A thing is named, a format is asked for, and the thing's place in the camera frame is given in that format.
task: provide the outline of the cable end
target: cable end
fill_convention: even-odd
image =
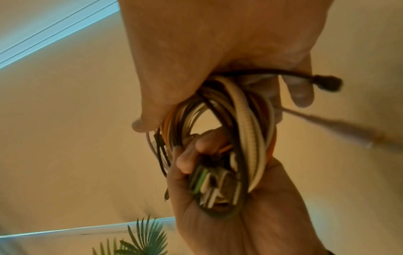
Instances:
[[[320,89],[330,92],[340,91],[343,86],[343,80],[335,76],[315,75],[311,82],[316,84]]]

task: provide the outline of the human hand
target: human hand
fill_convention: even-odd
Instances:
[[[238,215],[215,219],[203,212],[188,190],[186,176],[197,157],[214,154],[227,140],[217,129],[175,147],[167,183],[176,226],[195,254],[327,255],[304,201],[281,163],[272,159]]]
[[[141,87],[138,132],[155,130],[173,105],[211,73],[278,68],[311,73],[310,50],[332,0],[119,0]],[[295,104],[309,106],[308,82],[283,77]],[[249,84],[281,105],[277,77],[249,76]]]

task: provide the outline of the skin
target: skin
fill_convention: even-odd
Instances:
[[[167,176],[179,234],[197,255],[327,255],[297,188],[281,163],[272,159],[240,214],[214,219],[200,210],[188,191],[187,175],[197,157],[227,143],[222,130],[175,147]]]
[[[323,30],[331,0],[119,0],[141,88],[137,132],[155,130],[168,111],[212,73],[279,68],[311,73],[310,51]],[[250,86],[280,106],[278,77],[248,76]],[[282,77],[297,106],[314,100],[313,87]],[[276,119],[280,121],[281,113]],[[229,220],[208,217],[188,194],[186,175],[200,153],[225,142],[220,131],[175,148],[167,181],[178,231],[195,254],[327,254],[305,204],[275,159]]]
[[[194,94],[211,73],[280,68],[311,73],[310,51],[331,0],[119,0],[141,87],[137,132],[155,130],[167,112]],[[283,77],[295,104],[313,87]],[[249,76],[240,85],[281,104],[277,77]]]

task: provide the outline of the green plant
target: green plant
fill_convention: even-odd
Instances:
[[[137,238],[135,238],[130,226],[127,226],[132,244],[120,240],[120,247],[117,249],[116,238],[113,240],[113,255],[166,255],[168,251],[164,251],[168,245],[167,234],[162,231],[162,224],[153,220],[151,227],[149,228],[150,216],[147,218],[147,222],[144,226],[144,218],[139,224],[139,219],[137,219]],[[106,251],[101,242],[100,252],[101,255],[112,255],[110,251],[109,240],[106,240]],[[92,248],[92,254],[98,255],[96,250]]]

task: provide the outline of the white molding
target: white molding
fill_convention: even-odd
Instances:
[[[79,11],[61,18],[41,31],[34,31],[26,39],[2,50],[0,69],[117,11],[117,0],[95,0]]]

